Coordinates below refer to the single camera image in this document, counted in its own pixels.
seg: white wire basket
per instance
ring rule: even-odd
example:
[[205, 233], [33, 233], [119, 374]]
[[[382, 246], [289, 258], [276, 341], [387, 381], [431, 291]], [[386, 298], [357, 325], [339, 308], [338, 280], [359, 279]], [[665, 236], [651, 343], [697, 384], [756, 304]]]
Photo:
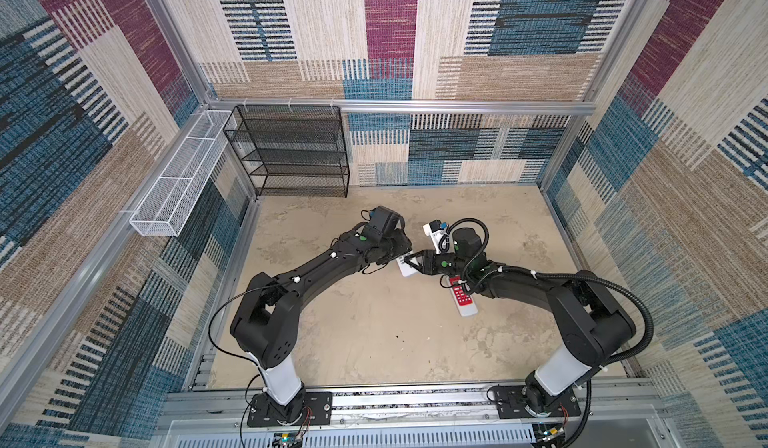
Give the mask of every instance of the white wire basket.
[[226, 146], [224, 129], [236, 129], [231, 112], [198, 117], [162, 174], [130, 217], [141, 236], [178, 236]]

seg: black mesh shelf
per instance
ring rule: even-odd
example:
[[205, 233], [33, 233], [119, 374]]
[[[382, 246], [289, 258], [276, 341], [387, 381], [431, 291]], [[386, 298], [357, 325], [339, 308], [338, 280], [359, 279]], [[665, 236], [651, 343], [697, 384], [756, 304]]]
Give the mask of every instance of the black mesh shelf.
[[256, 193], [345, 197], [350, 164], [341, 112], [331, 106], [238, 106], [226, 131]]

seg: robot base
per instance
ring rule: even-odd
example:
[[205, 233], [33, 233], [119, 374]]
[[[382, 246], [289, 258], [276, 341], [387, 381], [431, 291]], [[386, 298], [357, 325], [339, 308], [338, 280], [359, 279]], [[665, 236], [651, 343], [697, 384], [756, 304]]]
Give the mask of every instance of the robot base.
[[[306, 418], [306, 408], [297, 420], [284, 420], [284, 416], [273, 406], [274, 401], [266, 393], [259, 393], [251, 400], [251, 410], [246, 424], [249, 428], [264, 428], [267, 426], [300, 426]], [[304, 406], [312, 410], [310, 424], [312, 426], [329, 425], [333, 394], [330, 391], [313, 391], [304, 395]]]
[[[502, 420], [513, 420], [515, 418], [535, 418], [536, 416], [530, 414], [525, 409], [526, 401], [521, 391], [524, 388], [522, 385], [511, 386], [494, 386], [488, 390], [488, 395], [493, 393], [492, 400], [496, 400], [496, 411], [498, 417]], [[581, 408], [579, 408], [578, 402], [575, 401], [573, 388], [568, 388], [560, 395], [556, 402], [558, 406], [554, 409], [555, 413], [552, 416], [562, 416], [559, 405], [562, 404], [566, 410], [568, 410], [569, 416], [580, 416]]]

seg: white and red remote control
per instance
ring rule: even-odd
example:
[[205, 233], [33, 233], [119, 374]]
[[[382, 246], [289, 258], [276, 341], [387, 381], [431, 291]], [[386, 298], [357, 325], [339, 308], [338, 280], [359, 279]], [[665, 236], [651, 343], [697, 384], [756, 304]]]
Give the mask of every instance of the white and red remote control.
[[[435, 250], [437, 252], [440, 252], [440, 238], [446, 233], [447, 225], [445, 223], [440, 224], [439, 227], [435, 226], [433, 231], [433, 227], [429, 226], [429, 224], [424, 225], [424, 234], [430, 237], [432, 240], [432, 244], [435, 245]], [[458, 308], [458, 312], [463, 317], [471, 317], [474, 314], [477, 314], [478, 307], [475, 304], [475, 301], [472, 299], [472, 296], [469, 294], [466, 294], [464, 290], [462, 289], [462, 286], [458, 283], [458, 281], [461, 279], [461, 277], [452, 277], [448, 280], [451, 283], [451, 295], [453, 296], [453, 300], [456, 303], [456, 308]]]

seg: wire mesh rack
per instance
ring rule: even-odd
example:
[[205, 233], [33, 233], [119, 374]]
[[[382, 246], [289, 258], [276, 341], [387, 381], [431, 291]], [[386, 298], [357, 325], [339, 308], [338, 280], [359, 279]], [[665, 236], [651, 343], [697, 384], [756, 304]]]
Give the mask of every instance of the wire mesh rack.
[[178, 236], [226, 146], [224, 129], [236, 127], [231, 112], [207, 110], [130, 217], [141, 236]]
[[345, 197], [350, 163], [334, 106], [236, 106], [224, 134], [256, 194]]

